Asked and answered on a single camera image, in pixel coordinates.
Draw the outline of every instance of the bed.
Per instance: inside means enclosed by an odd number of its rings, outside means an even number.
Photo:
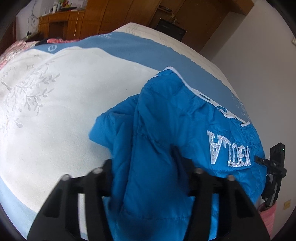
[[[23,237],[63,174],[85,175],[110,157],[88,138],[95,118],[168,66],[226,117],[250,123],[219,68],[135,23],[79,42],[36,46],[0,70],[0,204]],[[86,238],[83,225],[81,233]]]

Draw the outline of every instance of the white trim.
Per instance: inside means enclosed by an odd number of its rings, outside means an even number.
[[[200,97],[201,99],[203,99],[204,101],[208,102],[208,103],[211,103],[212,105],[214,105],[221,113],[223,113],[223,115],[227,118],[236,118],[238,119],[240,122],[242,122],[243,124],[245,124],[246,122],[244,120],[242,120],[241,118],[239,118],[238,116],[236,116],[235,114],[231,113],[229,110],[227,110],[227,112],[221,110],[218,108],[219,107],[222,107],[221,105],[219,105],[217,102],[213,101],[211,98],[209,98],[208,96],[206,96],[205,94],[201,93],[200,91],[190,87],[186,81],[183,79],[183,77],[180,75],[180,73],[174,68],[174,67],[171,67],[171,66],[168,66],[166,67],[164,70],[171,70],[173,71],[181,80],[182,82],[184,83],[184,85],[189,89],[191,90],[195,95],[197,95],[198,97]]]
[[[247,126],[247,125],[249,125],[249,124],[250,124],[250,122],[248,121],[248,122],[246,122],[246,123],[241,124],[241,126],[242,126],[242,127],[245,127],[245,126]]]
[[[186,58],[190,59],[192,62],[199,65],[209,74],[213,75],[216,79],[220,80],[225,86],[227,86],[230,91],[239,99],[234,89],[232,88],[229,81],[226,79],[222,71],[214,65],[212,62],[207,60],[205,57],[201,56],[199,53],[194,51],[192,48],[183,44],[182,42],[163,34],[155,29],[151,29],[137,23],[128,23],[116,30],[114,32],[123,32],[127,34],[132,34],[144,39],[150,39],[158,44],[164,45],[171,48],[180,55],[184,55]]]

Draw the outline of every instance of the white cable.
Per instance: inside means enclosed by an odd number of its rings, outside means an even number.
[[[79,16],[79,12],[80,12],[80,10],[78,11],[78,14],[77,14],[77,20],[76,20],[76,24],[75,24],[75,32],[74,32],[74,37],[75,37],[75,34],[76,34],[76,28],[77,28],[77,22],[78,22],[78,16]]]

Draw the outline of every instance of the white wall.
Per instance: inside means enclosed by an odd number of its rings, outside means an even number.
[[[35,0],[32,0],[16,16],[17,40],[26,37],[28,31],[33,33],[38,30],[38,19],[36,20],[36,24],[33,27],[29,22],[28,27],[28,18],[31,16],[34,2]],[[33,11],[34,15],[39,18],[42,14],[44,14],[45,8],[47,8],[46,12],[48,13],[48,7],[52,7],[53,3],[54,0],[37,0]]]
[[[229,12],[210,37],[208,42],[204,45],[200,54],[211,61],[232,34],[237,30],[245,17],[245,15],[239,13]]]
[[[296,47],[280,14],[265,0],[255,6],[212,58],[244,103],[269,157],[278,142],[286,145],[285,168],[277,201],[274,235],[296,206]],[[283,210],[284,202],[291,207]]]

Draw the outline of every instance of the screw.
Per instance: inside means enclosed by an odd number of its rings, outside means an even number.
[[[95,169],[93,169],[93,174],[99,174],[103,171],[103,168],[97,167]]]
[[[69,180],[71,178],[71,176],[69,175],[69,174],[65,174],[65,175],[63,175],[62,176],[62,181],[67,181],[67,180]]]
[[[234,181],[234,180],[235,180],[234,175],[228,175],[228,176],[227,176],[227,180],[228,180],[228,181]]]
[[[204,170],[201,169],[201,168],[195,168],[194,169],[194,173],[196,173],[196,174],[203,174],[204,173]]]

